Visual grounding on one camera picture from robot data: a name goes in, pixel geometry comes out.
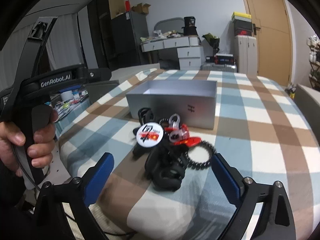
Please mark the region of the red round flag badge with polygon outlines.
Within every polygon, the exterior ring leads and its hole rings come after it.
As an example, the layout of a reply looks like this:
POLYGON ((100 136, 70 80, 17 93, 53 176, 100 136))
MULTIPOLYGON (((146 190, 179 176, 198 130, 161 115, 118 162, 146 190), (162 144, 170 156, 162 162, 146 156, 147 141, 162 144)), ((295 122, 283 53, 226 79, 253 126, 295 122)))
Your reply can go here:
POLYGON ((196 146, 197 144, 199 144, 201 142, 201 138, 200 137, 189 137, 188 139, 186 140, 182 140, 180 142, 176 142, 176 143, 172 143, 173 145, 182 145, 182 144, 185 144, 187 145, 188 147, 194 147, 196 146))

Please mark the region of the large black hair claw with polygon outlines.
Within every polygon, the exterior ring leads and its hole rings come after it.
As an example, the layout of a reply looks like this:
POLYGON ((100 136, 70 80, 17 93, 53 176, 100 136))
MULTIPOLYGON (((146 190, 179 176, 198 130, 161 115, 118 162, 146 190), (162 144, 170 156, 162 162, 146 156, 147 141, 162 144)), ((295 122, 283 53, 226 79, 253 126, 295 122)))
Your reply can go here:
POLYGON ((185 144, 157 146, 149 153, 145 162, 145 176, 158 191, 180 189, 188 166, 185 154, 189 148, 185 144))

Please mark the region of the clear plastic hair clip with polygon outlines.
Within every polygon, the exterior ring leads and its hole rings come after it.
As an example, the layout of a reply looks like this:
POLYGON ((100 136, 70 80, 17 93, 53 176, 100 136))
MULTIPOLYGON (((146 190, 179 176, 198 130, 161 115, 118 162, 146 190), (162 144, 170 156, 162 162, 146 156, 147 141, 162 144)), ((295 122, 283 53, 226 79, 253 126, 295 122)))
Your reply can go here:
POLYGON ((169 133, 169 140, 172 143, 180 142, 190 137, 188 126, 186 124, 180 124, 180 120, 181 118, 178 114, 173 114, 169 118, 167 132, 169 133))

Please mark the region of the white round pin badge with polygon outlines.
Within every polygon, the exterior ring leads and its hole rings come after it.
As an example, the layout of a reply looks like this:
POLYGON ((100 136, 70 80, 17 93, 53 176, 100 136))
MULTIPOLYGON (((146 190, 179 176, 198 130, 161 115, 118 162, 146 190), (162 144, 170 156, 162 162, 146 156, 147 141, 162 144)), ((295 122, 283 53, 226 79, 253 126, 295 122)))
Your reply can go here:
POLYGON ((138 129, 136 140, 138 145, 144 148, 152 148, 161 142, 163 135, 164 131, 161 125, 148 122, 138 129))

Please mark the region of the plaid bed blanket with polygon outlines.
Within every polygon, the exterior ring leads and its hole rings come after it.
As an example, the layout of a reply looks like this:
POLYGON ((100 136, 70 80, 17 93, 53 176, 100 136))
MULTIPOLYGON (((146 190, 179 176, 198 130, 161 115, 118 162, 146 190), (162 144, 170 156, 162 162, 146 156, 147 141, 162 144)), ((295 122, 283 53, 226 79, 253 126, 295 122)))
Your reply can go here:
POLYGON ((61 160, 82 176, 106 152, 114 169, 92 212, 114 239, 217 239, 231 219, 229 204, 209 167, 214 152, 261 184, 280 181, 287 192, 295 239, 308 239, 319 224, 319 143, 306 117, 279 84, 265 77, 202 70, 156 70, 136 74, 98 99, 64 130, 61 160), (144 132, 130 115, 126 94, 148 81, 213 81, 217 86, 213 128, 156 118, 163 132, 144 132), (189 162, 177 191, 157 190, 145 177, 148 149, 167 139, 189 162))

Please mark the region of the grey bedside cabinet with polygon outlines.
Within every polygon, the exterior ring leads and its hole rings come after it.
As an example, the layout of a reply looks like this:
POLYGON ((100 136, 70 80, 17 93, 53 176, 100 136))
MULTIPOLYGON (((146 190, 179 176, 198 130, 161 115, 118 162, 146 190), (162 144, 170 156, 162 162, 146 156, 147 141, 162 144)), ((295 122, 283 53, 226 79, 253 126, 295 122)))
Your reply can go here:
POLYGON ((118 80, 99 81, 87 83, 84 88, 88 91, 90 103, 93 104, 102 96, 113 90, 119 85, 118 80))
POLYGON ((319 137, 319 91, 298 84, 294 102, 308 121, 315 136, 319 137))

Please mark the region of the grey open cardboard box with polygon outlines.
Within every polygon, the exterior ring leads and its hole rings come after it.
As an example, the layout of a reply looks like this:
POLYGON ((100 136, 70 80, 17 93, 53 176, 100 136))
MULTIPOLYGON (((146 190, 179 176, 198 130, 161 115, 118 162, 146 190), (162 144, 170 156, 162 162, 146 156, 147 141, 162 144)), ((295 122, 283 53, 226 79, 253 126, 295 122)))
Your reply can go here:
POLYGON ((126 93, 131 116, 138 119, 141 108, 150 108, 156 119, 178 114, 189 127, 213 129, 217 82, 208 80, 145 81, 126 93))

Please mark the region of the grey right bedside cabinet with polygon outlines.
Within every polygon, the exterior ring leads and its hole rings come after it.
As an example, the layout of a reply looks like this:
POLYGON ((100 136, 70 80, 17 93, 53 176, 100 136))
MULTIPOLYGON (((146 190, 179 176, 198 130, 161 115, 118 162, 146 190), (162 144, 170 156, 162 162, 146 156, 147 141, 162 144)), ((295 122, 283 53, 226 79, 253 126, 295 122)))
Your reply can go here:
POLYGON ((308 121, 315 136, 319 137, 319 91, 298 84, 294 102, 308 121))

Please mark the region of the silver aluminium suitcase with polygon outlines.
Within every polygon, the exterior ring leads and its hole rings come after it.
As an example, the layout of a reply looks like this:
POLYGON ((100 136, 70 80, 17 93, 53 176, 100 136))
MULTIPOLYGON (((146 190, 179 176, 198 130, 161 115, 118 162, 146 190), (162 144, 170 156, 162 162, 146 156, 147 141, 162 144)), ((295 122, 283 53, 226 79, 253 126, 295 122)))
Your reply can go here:
POLYGON ((204 63, 200 70, 210 70, 210 71, 221 71, 221 72, 231 72, 236 73, 237 67, 235 65, 229 64, 215 64, 215 63, 204 63))

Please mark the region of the red black box on suitcase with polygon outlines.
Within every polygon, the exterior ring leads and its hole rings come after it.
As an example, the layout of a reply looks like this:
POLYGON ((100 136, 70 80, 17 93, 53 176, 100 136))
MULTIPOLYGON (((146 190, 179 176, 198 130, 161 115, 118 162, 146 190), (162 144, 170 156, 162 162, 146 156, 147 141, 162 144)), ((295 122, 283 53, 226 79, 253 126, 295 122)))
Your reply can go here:
POLYGON ((232 54, 215 54, 214 56, 206 56, 206 62, 215 64, 234 65, 235 58, 232 54))

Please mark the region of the black refrigerator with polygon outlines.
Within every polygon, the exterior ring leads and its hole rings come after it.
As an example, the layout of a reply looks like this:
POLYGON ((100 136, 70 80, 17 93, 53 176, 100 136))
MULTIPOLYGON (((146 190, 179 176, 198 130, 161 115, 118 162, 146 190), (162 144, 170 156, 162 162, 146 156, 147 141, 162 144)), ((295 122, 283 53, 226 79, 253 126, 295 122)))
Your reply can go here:
POLYGON ((129 11, 111 20, 117 68, 144 65, 148 57, 142 52, 141 38, 148 37, 146 16, 129 11))

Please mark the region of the white upright suitcase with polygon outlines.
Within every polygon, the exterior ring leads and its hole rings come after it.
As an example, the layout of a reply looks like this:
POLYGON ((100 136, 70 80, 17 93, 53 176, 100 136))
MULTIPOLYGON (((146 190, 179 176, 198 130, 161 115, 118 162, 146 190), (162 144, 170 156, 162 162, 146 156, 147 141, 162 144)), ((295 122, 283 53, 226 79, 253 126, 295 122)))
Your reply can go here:
POLYGON ((238 72, 256 76, 258 71, 257 39, 252 36, 238 35, 235 37, 234 46, 238 72))

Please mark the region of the white dressing desk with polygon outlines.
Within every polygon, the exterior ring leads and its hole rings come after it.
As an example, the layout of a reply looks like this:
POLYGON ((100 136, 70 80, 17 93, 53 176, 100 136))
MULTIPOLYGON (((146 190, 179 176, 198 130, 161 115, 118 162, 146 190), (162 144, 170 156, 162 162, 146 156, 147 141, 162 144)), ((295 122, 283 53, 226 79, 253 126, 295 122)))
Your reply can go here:
POLYGON ((175 49, 180 70, 200 70, 205 62, 204 48, 197 36, 182 36, 146 41, 141 45, 142 52, 150 53, 164 49, 175 49))

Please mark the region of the black shoe box stack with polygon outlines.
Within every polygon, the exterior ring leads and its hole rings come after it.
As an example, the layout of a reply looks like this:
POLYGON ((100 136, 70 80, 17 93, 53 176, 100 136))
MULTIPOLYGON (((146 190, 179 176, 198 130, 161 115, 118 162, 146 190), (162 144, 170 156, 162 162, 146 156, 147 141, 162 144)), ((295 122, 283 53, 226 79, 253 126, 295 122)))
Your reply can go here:
POLYGON ((251 22, 243 21, 243 20, 234 20, 234 35, 242 35, 242 36, 252 36, 253 33, 253 24, 251 22))

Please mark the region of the yellow shoe box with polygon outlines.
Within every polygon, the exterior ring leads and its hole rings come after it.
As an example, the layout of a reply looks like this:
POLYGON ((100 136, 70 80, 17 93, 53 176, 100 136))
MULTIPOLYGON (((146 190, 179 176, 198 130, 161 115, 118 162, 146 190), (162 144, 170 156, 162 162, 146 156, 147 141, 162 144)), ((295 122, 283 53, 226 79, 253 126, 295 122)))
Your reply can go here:
POLYGON ((241 20, 241 21, 251 22, 252 16, 250 14, 234 11, 232 14, 232 20, 241 20))

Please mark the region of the wooden door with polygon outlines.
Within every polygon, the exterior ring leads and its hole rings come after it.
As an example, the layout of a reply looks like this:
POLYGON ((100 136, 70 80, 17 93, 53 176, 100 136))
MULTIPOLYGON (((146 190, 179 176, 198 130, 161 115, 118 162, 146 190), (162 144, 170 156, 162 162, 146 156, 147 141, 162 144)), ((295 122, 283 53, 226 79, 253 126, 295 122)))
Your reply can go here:
POLYGON ((258 45, 258 75, 287 86, 291 80, 292 37, 284 0, 244 0, 258 45))

